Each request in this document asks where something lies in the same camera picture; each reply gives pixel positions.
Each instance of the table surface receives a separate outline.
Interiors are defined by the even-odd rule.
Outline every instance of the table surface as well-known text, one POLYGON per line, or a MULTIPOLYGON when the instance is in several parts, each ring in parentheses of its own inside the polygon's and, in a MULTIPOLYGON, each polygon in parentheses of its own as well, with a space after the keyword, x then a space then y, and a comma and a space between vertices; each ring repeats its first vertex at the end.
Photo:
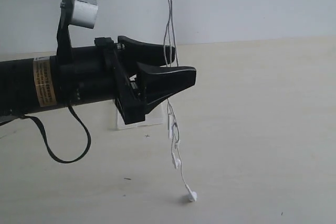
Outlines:
MULTIPOLYGON (((196 86, 172 99, 196 203, 172 167, 166 125, 112 131, 109 101, 75 108, 93 142, 70 165, 48 156, 32 121, 1 127, 0 223, 334 223, 336 37, 179 54, 197 68, 196 86)), ((57 155, 82 152, 85 133, 66 109, 37 116, 57 155)))

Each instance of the warning label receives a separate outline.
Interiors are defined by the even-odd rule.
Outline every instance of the warning label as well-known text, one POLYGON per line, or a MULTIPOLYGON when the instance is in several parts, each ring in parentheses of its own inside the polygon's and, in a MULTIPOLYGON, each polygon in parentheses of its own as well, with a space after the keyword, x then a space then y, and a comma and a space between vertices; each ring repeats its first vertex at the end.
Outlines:
POLYGON ((54 86, 52 85, 50 58, 40 57, 33 61, 34 82, 38 102, 41 107, 56 105, 54 86))

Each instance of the yellow label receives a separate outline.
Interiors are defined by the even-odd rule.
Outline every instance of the yellow label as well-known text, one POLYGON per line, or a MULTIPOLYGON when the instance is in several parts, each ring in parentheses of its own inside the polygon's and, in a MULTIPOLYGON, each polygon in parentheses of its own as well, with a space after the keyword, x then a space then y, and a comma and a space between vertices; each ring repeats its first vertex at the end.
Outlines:
POLYGON ((52 84, 50 57, 35 58, 33 61, 34 82, 37 99, 41 107, 56 105, 56 96, 52 84))

